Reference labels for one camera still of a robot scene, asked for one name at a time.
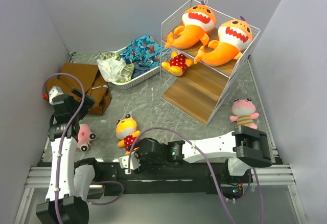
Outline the yellow frog plush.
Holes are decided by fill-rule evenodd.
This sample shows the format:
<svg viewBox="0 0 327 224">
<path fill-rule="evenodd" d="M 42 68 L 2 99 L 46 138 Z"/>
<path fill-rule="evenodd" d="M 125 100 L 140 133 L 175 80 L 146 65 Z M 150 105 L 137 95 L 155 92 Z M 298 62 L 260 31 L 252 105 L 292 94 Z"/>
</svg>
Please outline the yellow frog plush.
<svg viewBox="0 0 327 224">
<path fill-rule="evenodd" d="M 130 153 L 130 148 L 135 139 L 141 132 L 137 129 L 137 122 L 131 114 L 126 114 L 121 120 L 116 123 L 115 134 L 119 139 L 118 147 L 125 148 L 125 154 Z"/>
<path fill-rule="evenodd" d="M 184 54 L 179 54 L 173 51 L 171 54 L 171 59 L 169 61 L 162 62 L 161 67 L 173 76 L 182 76 L 186 69 L 193 64 L 194 62 L 187 58 Z"/>
</svg>

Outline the large orange shark plush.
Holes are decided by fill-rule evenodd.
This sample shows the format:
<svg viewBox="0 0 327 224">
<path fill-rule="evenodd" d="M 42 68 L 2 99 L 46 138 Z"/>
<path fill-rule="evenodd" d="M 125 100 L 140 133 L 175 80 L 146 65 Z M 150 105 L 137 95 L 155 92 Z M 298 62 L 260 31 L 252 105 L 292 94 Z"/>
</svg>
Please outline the large orange shark plush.
<svg viewBox="0 0 327 224">
<path fill-rule="evenodd" d="M 204 0 L 199 5 L 187 9 L 182 15 L 182 26 L 178 26 L 167 36 L 165 48 L 174 47 L 184 50 L 197 42 L 206 46 L 209 42 L 209 33 L 215 28 L 217 19 L 213 10 Z"/>
</svg>

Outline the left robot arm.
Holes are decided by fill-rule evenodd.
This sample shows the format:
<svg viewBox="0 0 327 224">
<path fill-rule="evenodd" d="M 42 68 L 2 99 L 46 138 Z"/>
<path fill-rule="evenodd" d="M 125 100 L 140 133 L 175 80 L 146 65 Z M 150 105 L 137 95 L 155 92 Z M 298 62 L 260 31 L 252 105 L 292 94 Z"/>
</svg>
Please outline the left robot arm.
<svg viewBox="0 0 327 224">
<path fill-rule="evenodd" d="M 81 91 L 72 89 L 73 95 L 65 94 L 53 86 L 49 102 L 54 108 L 48 138 L 52 149 L 52 166 L 45 202 L 36 206 L 41 223 L 88 223 L 87 195 L 90 184 L 96 184 L 102 172 L 96 168 L 96 160 L 89 158 L 74 162 L 79 121 L 83 119 L 95 101 Z"/>
</svg>

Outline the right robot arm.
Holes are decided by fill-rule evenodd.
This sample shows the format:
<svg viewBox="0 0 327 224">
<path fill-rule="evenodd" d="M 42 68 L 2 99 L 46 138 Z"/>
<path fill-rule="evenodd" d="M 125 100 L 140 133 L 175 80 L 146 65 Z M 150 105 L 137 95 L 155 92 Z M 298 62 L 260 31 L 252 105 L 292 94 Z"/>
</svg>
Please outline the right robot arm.
<svg viewBox="0 0 327 224">
<path fill-rule="evenodd" d="M 267 134 L 247 126 L 236 126 L 233 131 L 217 137 L 189 140 L 182 134 L 179 141 L 160 143 L 152 138 L 136 138 L 127 158 L 128 170 L 136 170 L 141 161 L 189 164 L 210 159 L 227 158 L 224 178 L 236 182 L 249 168 L 272 166 Z"/>
</svg>

